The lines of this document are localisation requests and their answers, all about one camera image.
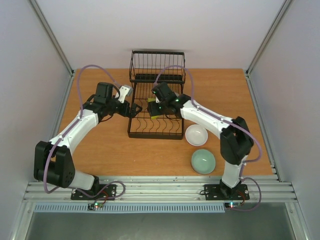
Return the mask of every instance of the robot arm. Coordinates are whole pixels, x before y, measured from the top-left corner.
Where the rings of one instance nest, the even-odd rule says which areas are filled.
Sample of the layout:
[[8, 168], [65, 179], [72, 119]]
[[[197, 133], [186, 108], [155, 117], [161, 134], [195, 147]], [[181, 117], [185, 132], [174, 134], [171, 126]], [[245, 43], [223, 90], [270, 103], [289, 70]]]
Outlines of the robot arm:
[[73, 121], [57, 136], [48, 142], [40, 141], [35, 147], [34, 178], [43, 181], [45, 165], [50, 150], [55, 146], [47, 171], [47, 182], [61, 188], [80, 188], [97, 193], [99, 178], [75, 169], [72, 155], [88, 132], [103, 121], [103, 118], [113, 114], [133, 118], [142, 108], [135, 103], [130, 107], [125, 100], [133, 89], [130, 86], [121, 86], [119, 93], [113, 97], [114, 85], [100, 82], [94, 95], [83, 104]]
[[201, 107], [204, 111], [199, 110], [194, 106], [189, 96], [185, 94], [177, 96], [165, 82], [155, 86], [152, 91], [156, 96], [156, 101], [148, 103], [148, 111], [151, 116], [176, 115], [179, 118], [203, 126], [220, 139], [220, 153], [225, 160], [220, 189], [227, 199], [241, 184], [239, 177], [242, 165], [247, 159], [254, 142], [244, 132], [212, 117], [209, 113], [249, 131], [246, 121], [239, 116], [236, 119], [222, 116], [197, 103], [195, 105]]

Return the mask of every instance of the black dish rack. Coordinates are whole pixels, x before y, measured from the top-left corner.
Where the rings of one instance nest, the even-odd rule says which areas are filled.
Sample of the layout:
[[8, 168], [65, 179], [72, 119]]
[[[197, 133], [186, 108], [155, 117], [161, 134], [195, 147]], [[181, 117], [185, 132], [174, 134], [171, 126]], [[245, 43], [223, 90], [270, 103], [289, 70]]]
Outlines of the black dish rack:
[[[151, 119], [148, 101], [155, 99], [153, 83], [159, 72], [170, 65], [185, 66], [184, 52], [174, 51], [132, 51], [129, 78], [133, 87], [132, 103], [142, 107], [142, 111], [130, 118], [128, 135], [139, 139], [172, 139], [184, 137], [184, 120], [175, 116], [159, 116]], [[166, 82], [172, 91], [182, 94], [186, 81], [184, 69], [174, 67], [165, 70], [158, 83]]]

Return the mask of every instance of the bowl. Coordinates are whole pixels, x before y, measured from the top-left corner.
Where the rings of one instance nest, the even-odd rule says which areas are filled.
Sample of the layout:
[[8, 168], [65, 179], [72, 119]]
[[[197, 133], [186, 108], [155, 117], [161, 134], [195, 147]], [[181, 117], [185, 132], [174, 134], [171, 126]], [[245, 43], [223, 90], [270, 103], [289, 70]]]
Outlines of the bowl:
[[203, 126], [194, 124], [186, 129], [185, 139], [192, 146], [199, 147], [208, 140], [208, 132]]
[[192, 155], [191, 166], [198, 174], [209, 174], [216, 168], [215, 156], [208, 150], [199, 149]]

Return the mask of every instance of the white backdrop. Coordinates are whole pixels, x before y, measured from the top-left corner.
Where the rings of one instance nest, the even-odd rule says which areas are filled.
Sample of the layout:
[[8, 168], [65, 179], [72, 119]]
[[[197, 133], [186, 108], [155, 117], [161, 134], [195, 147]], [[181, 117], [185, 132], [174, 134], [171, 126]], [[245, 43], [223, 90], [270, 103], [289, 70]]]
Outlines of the white backdrop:
[[283, 0], [38, 0], [72, 68], [128, 68], [132, 49], [188, 68], [246, 69]]
[[320, 239], [320, 1], [293, 1], [253, 70], [277, 165]]
[[0, 239], [7, 240], [35, 146], [49, 140], [69, 73], [26, 0], [0, 7]]

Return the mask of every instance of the gray floor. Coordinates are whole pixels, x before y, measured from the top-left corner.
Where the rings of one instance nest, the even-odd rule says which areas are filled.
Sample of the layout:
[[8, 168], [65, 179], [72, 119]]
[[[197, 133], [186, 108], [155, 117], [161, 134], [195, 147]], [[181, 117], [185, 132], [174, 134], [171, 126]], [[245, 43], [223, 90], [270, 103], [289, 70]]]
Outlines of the gray floor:
[[291, 240], [282, 203], [252, 212], [34, 213], [27, 240]]

